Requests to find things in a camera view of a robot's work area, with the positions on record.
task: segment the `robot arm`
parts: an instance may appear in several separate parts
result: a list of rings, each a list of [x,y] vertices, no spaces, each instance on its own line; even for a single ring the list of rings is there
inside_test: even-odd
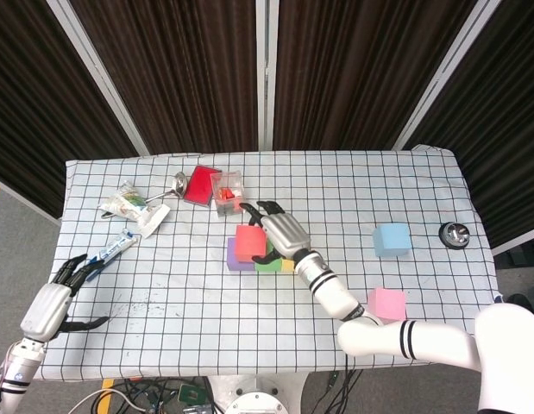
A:
[[[266,257],[255,256],[253,259],[258,263],[269,263],[279,257],[293,259],[296,273],[331,317],[350,321],[362,316],[362,305],[330,270],[322,256],[311,251],[311,237],[295,217],[274,201],[258,201],[257,204],[268,216],[263,216],[251,204],[242,203],[241,207],[251,214],[249,224],[257,223],[265,230],[274,250]]]
[[[447,324],[403,321],[382,326],[349,293],[317,252],[295,217],[274,201],[250,204],[250,225],[258,223],[274,246],[269,262],[278,257],[295,261],[295,270],[313,296],[334,318],[344,321],[337,337],[346,354],[403,355],[481,371],[479,412],[534,414],[534,315],[513,304],[484,309],[475,320],[475,336]]]
[[[16,411],[41,362],[44,346],[60,332],[90,330],[105,323],[109,318],[100,317],[89,323],[67,322],[67,311],[73,297],[86,278],[104,267],[100,261],[81,267],[86,254],[68,260],[52,282],[44,285],[22,320],[23,339],[12,344],[0,366],[0,414]]]

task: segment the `light blue cube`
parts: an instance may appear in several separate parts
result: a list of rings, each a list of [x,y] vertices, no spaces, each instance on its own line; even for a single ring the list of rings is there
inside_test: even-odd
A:
[[[406,223],[386,223],[376,227],[372,234],[378,257],[406,254],[412,248],[411,231]]]

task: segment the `table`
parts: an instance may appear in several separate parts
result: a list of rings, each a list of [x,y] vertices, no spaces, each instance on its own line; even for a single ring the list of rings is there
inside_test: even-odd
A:
[[[64,260],[90,256],[135,223],[100,219],[96,209],[125,180],[145,197],[163,192],[197,164],[240,170],[249,200],[274,199],[311,233],[312,246],[363,303],[375,287],[402,289],[410,319],[473,331],[473,317],[497,294],[493,257],[466,182],[447,150],[172,154],[67,162],[66,204],[54,274]],[[72,303],[72,320],[111,316],[92,332],[61,334],[37,375],[45,380],[342,369],[340,322],[314,302],[300,279],[231,273],[227,238],[248,216],[175,198],[159,231],[127,250]],[[471,242],[449,250],[441,223],[465,223]],[[374,255],[376,225],[409,223],[412,251]],[[422,364],[376,355],[355,367]]]

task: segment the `gray carpet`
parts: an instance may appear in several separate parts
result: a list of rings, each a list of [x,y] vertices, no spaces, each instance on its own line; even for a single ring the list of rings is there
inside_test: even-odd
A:
[[[0,191],[0,361],[21,336],[19,322],[38,289],[47,280],[59,227]],[[534,286],[534,268],[499,272],[505,294]],[[338,379],[335,389],[342,381]],[[326,388],[328,373],[311,374],[305,384],[302,412],[310,413]],[[367,370],[349,400],[349,413],[474,413],[480,375],[446,367],[401,367]],[[67,413],[98,389],[98,381],[53,383],[36,381],[18,410],[22,414]],[[317,412],[324,412],[331,396]],[[88,407],[79,412],[88,412]]]

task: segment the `brown curtain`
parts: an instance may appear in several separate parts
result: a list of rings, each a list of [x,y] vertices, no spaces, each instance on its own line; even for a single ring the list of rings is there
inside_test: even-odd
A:
[[[254,0],[72,0],[153,154],[257,148]]]
[[[45,0],[0,0],[0,180],[52,216],[65,161],[136,155]]]
[[[534,2],[505,0],[408,143],[455,152],[492,247],[534,229]]]
[[[391,148],[475,0],[281,0],[274,148]]]

